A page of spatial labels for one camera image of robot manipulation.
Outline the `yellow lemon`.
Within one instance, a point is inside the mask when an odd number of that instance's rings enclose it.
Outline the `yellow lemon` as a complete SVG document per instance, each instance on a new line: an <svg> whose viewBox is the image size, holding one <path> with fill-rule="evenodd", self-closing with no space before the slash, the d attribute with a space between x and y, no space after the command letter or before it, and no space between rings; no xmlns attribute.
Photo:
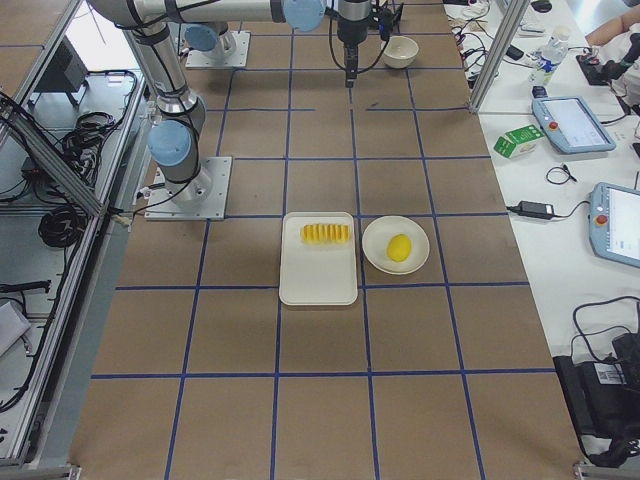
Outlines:
<svg viewBox="0 0 640 480"><path fill-rule="evenodd" d="M412 248L411 238L406 234L398 234L389 241L386 255L393 262L401 263L409 258Z"/></svg>

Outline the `white rectangular tray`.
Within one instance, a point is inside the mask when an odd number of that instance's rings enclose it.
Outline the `white rectangular tray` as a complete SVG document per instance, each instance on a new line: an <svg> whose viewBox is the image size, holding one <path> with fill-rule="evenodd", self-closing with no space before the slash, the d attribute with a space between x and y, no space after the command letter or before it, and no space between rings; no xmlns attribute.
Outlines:
<svg viewBox="0 0 640 480"><path fill-rule="evenodd" d="M333 226L332 239L305 236ZM280 300L288 306L347 306L358 297L354 219L346 212L290 212L282 225Z"/></svg>

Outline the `clear water bottle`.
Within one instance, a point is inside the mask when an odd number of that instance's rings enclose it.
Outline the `clear water bottle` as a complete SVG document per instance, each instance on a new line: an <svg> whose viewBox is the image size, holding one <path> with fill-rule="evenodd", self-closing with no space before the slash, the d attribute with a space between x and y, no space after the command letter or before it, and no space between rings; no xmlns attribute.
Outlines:
<svg viewBox="0 0 640 480"><path fill-rule="evenodd" d="M564 29L556 29L547 43L539 50L536 62L529 75L532 86L546 86L562 63L568 52L570 33Z"/></svg>

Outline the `blue teach pendant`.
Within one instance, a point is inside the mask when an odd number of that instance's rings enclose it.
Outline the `blue teach pendant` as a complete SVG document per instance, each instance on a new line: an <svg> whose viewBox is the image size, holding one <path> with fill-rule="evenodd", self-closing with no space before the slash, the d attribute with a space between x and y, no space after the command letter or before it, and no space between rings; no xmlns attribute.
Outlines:
<svg viewBox="0 0 640 480"><path fill-rule="evenodd" d="M594 254L639 266L639 191L605 182L590 195L589 240Z"/></svg>
<svg viewBox="0 0 640 480"><path fill-rule="evenodd" d="M535 98L531 110L550 143L563 154L608 152L616 148L580 96Z"/></svg>

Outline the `striped yellow bread loaf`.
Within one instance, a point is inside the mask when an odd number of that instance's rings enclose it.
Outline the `striped yellow bread loaf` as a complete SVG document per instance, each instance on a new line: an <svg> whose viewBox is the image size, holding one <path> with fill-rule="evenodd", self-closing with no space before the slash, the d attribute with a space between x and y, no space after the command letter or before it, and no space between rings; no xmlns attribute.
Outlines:
<svg viewBox="0 0 640 480"><path fill-rule="evenodd" d="M300 236L310 245L343 244L350 240L351 232L345 224L314 223L302 226Z"/></svg>

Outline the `far blue teach pendant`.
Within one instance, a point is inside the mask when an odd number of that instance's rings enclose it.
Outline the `far blue teach pendant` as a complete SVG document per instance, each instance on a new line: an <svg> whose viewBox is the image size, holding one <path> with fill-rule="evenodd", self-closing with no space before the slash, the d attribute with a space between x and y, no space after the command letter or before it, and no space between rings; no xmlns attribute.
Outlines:
<svg viewBox="0 0 640 480"><path fill-rule="evenodd" d="M535 98L531 110L550 143L563 154L608 152L616 148L580 96Z"/></svg>

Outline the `green white carton box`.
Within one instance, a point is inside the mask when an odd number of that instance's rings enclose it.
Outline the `green white carton box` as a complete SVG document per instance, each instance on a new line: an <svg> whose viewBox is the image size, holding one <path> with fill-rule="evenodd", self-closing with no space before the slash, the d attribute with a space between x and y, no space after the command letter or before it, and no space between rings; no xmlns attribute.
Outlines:
<svg viewBox="0 0 640 480"><path fill-rule="evenodd" d="M530 124L502 134L495 142L493 150L504 158L514 158L535 150L544 133Z"/></svg>

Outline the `near blue teach pendant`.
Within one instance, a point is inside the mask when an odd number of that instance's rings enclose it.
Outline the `near blue teach pendant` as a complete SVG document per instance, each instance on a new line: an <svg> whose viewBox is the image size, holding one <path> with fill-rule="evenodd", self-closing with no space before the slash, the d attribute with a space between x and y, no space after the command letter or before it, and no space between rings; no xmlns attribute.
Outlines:
<svg viewBox="0 0 640 480"><path fill-rule="evenodd" d="M639 191L605 182L590 195L589 240L594 254L639 266Z"/></svg>

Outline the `cream round plate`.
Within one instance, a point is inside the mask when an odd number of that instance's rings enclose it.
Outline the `cream round plate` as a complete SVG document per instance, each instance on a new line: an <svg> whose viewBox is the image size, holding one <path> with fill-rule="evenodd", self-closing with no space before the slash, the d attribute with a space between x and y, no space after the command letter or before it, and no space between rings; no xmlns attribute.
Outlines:
<svg viewBox="0 0 640 480"><path fill-rule="evenodd" d="M365 228L362 247L374 267L393 275L417 271L430 254L430 242L423 228L402 216L373 220Z"/></svg>

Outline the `black power adapter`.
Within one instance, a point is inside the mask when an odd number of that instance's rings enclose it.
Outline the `black power adapter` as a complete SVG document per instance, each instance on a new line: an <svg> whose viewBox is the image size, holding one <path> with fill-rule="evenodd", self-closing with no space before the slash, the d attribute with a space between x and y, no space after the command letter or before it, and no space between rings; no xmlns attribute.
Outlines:
<svg viewBox="0 0 640 480"><path fill-rule="evenodd" d="M544 220L550 220L555 217L554 207L551 204L520 201L518 207L519 215L521 216Z"/></svg>

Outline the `aluminium frame post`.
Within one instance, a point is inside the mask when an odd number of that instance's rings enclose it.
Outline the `aluminium frame post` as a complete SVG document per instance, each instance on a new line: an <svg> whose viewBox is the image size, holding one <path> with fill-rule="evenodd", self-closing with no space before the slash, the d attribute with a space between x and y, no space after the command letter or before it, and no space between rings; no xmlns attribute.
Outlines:
<svg viewBox="0 0 640 480"><path fill-rule="evenodd" d="M478 113L499 71L500 64L516 33L527 8L526 0L511 1L498 26L482 70L474 84L469 99L469 110Z"/></svg>

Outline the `cream ceramic bowl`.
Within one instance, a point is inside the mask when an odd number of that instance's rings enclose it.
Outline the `cream ceramic bowl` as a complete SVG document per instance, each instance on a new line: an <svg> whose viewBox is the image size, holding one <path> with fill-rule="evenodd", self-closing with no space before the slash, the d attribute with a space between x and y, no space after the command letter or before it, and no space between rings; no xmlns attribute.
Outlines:
<svg viewBox="0 0 640 480"><path fill-rule="evenodd" d="M384 49L382 60L392 69L409 67L416 59L420 47L416 41L406 36L393 36Z"/></svg>

